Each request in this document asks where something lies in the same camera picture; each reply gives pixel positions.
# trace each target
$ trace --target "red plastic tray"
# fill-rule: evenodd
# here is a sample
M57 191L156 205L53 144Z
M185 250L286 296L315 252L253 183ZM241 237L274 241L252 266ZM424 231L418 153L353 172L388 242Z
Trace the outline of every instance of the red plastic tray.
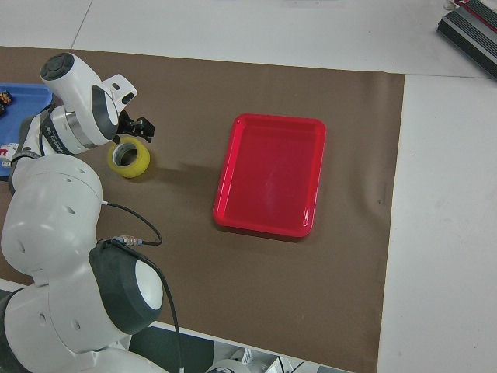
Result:
M319 120L242 114L231 129L214 220L303 237L314 221L326 126Z

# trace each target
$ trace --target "yellow tape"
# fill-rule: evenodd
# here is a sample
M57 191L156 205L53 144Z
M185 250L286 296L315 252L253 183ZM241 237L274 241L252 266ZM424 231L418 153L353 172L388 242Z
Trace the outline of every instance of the yellow tape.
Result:
M128 179L144 173L149 163L150 153L136 138L121 137L107 153L109 167Z

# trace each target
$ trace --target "brown mat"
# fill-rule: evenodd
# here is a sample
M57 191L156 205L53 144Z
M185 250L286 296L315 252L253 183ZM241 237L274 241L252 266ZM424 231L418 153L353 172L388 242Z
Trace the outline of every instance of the brown mat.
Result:
M0 48L0 82L40 82L57 51ZM107 146L82 157L104 198L141 212L165 237L144 248L166 273L188 329L357 372L377 366L404 75L75 52L102 78L138 90L131 117L155 126L150 169L121 179ZM328 126L308 237L284 241L217 227L212 207L233 119L313 117ZM9 202L0 184L0 222ZM99 238L147 228L104 208ZM27 282L2 259L0 276ZM160 320L171 322L167 306Z

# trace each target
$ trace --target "white table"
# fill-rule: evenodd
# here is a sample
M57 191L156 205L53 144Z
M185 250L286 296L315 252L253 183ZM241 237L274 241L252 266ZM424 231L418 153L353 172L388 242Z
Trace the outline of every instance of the white table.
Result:
M0 0L0 45L407 74L378 372L492 371L497 85L443 3Z

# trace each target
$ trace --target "red wire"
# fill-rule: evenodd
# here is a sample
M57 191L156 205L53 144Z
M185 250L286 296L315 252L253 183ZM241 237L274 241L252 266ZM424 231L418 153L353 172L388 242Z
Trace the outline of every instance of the red wire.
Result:
M482 16L480 16L478 13L476 13L473 9L471 9L467 4L469 3L470 0L462 0L462 1L456 1L454 4L462 6L464 9L466 9L469 13L471 13L473 16L478 18L482 23L484 23L490 30L492 30L494 33L497 33L497 28L492 26L490 23L488 23Z

